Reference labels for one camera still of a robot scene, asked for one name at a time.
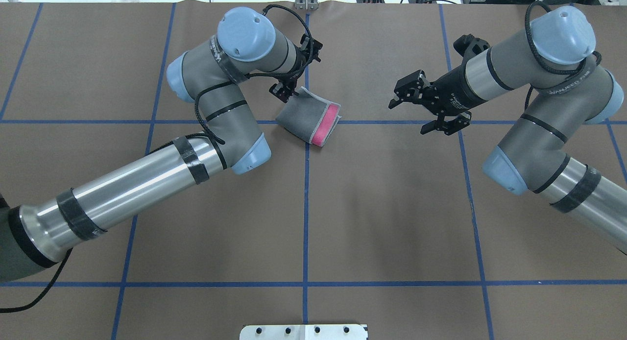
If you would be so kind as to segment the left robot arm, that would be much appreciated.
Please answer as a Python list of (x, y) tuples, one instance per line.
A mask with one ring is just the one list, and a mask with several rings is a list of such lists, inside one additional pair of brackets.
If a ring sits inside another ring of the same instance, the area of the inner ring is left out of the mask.
[(271, 158), (240, 84), (252, 77), (273, 77), (278, 83), (269, 91), (287, 102), (322, 49), (309, 28), (300, 45), (289, 40), (266, 17), (274, 7), (268, 5), (262, 13), (248, 7), (228, 10), (215, 35), (167, 67), (171, 90), (194, 105), (201, 132), (177, 137), (38, 206), (2, 206), (2, 282), (55, 266), (78, 244), (215, 174), (244, 174)]

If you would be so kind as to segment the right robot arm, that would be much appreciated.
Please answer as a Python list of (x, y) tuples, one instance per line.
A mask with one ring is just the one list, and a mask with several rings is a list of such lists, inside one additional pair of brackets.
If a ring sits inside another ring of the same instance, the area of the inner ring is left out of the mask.
[(436, 119), (421, 134), (452, 135), (470, 125), (472, 108), (529, 86), (538, 94), (483, 163), (483, 172), (515, 195), (532, 191), (626, 252), (626, 191), (564, 152), (582, 125), (599, 124), (624, 100), (601, 65), (594, 30), (576, 7), (527, 7), (524, 29), (490, 45), (472, 34), (453, 45), (461, 65), (430, 82), (418, 70), (397, 81), (389, 108), (409, 102)]

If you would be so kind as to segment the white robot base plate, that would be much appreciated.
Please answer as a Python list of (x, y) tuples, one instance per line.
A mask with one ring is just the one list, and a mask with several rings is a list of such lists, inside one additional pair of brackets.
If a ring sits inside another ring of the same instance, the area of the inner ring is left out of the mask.
[(240, 331), (240, 340), (367, 340), (362, 324), (249, 325)]

